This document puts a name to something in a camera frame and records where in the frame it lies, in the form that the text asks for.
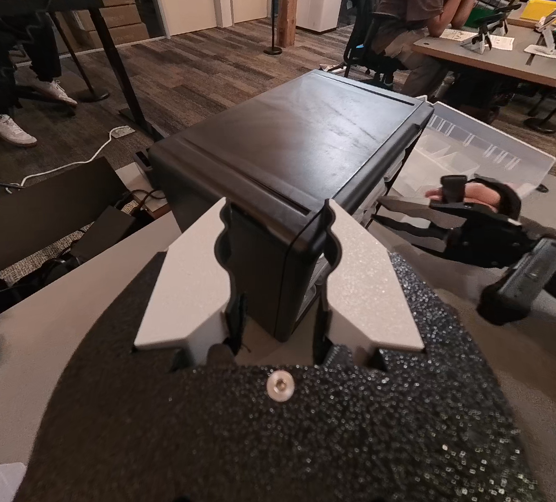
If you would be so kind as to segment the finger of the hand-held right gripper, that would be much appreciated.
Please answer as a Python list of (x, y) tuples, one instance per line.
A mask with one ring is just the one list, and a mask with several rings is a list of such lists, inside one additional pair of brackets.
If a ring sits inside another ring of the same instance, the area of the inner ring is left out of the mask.
[(443, 253), (448, 245), (450, 229), (441, 228), (434, 224), (430, 224), (427, 228), (421, 228), (383, 215), (375, 216), (374, 221), (414, 247)]
[(409, 218), (433, 220), (430, 199), (406, 197), (379, 197), (379, 204), (392, 213), (403, 214)]

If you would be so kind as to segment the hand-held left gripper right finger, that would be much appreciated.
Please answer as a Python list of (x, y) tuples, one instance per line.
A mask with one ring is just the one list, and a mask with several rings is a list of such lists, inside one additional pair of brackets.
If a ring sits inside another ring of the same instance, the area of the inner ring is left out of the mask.
[(317, 365), (347, 351), (366, 365), (379, 350), (425, 352), (387, 249), (332, 199), (321, 212), (323, 257), (312, 342)]

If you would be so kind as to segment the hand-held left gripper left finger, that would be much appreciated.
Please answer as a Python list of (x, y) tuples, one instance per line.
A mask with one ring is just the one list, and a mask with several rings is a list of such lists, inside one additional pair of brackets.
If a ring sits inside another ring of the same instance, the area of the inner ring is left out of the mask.
[(221, 198), (167, 249), (135, 349), (177, 348), (188, 365), (205, 364), (213, 345), (238, 354), (247, 295), (230, 267), (231, 208)]

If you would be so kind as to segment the large clear plastic bin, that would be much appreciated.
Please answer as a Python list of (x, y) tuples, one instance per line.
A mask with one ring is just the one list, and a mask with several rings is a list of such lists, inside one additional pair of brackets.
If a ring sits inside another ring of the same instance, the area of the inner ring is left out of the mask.
[(445, 175), (493, 178), (512, 186), (521, 199), (537, 188), (555, 158), (442, 102), (407, 161), (390, 194), (421, 198)]

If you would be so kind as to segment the black drawer cabinet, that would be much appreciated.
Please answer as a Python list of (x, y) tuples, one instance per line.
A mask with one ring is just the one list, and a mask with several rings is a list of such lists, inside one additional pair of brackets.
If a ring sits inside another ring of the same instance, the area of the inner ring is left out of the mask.
[(317, 260), (321, 213), (348, 214), (405, 162), (434, 109), (315, 70), (155, 143), (149, 160), (179, 228), (231, 203), (231, 269), (247, 314), (285, 342)]

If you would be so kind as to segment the person's right hand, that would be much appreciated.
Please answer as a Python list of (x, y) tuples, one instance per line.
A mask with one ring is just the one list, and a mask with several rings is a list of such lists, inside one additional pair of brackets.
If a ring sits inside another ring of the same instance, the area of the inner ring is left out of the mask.
[[(443, 187), (439, 187), (436, 189), (428, 190), (425, 193), (425, 197), (427, 199), (430, 199), (431, 201), (440, 202), (442, 200), (443, 193)], [(467, 183), (464, 190), (464, 202), (471, 204), (480, 204), (488, 207), (490, 210), (497, 213), (500, 206), (501, 197), (498, 192), (492, 190), (484, 184)]]

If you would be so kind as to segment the black power adapter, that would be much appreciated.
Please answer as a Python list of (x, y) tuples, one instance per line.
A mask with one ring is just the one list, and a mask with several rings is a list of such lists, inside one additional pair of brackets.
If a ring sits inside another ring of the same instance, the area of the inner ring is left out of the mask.
[(132, 215), (108, 206), (70, 249), (71, 261), (76, 265), (90, 261), (126, 238), (136, 222)]

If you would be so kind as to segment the black office chair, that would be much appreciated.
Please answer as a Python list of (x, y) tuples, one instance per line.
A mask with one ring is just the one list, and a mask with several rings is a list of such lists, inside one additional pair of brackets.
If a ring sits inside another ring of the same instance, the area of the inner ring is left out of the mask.
[(349, 76), (352, 67), (362, 67), (367, 74), (373, 73), (369, 84), (392, 90), (394, 73), (406, 70), (406, 67), (399, 60), (372, 49), (380, 25), (386, 21), (386, 16), (375, 14), (376, 1), (365, 0), (357, 8), (355, 23), (344, 52), (344, 77)]

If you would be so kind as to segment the white paper sheets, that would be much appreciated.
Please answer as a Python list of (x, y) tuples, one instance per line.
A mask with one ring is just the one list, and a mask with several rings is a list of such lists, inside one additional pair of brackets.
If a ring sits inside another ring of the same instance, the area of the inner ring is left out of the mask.
[(502, 36), (496, 33), (482, 33), (477, 30), (476, 32), (448, 29), (445, 30), (441, 38), (451, 39), (470, 47), (479, 47), (480, 43), (484, 42), (485, 46), (490, 49), (494, 48), (502, 51), (511, 51), (515, 38), (509, 36)]

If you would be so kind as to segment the green plastic bin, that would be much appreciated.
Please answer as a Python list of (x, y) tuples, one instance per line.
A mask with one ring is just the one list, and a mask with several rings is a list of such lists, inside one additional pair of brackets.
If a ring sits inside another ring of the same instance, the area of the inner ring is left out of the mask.
[(464, 23), (464, 28), (478, 28), (479, 20), (491, 16), (495, 13), (495, 9), (485, 8), (485, 6), (475, 6), (470, 12), (467, 21)]

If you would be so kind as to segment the pale plastic object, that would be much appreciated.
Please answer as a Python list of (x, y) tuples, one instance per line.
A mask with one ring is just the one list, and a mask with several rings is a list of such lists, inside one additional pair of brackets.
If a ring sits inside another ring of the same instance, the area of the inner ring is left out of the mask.
[(24, 463), (1, 464), (1, 501), (13, 501), (25, 476)]

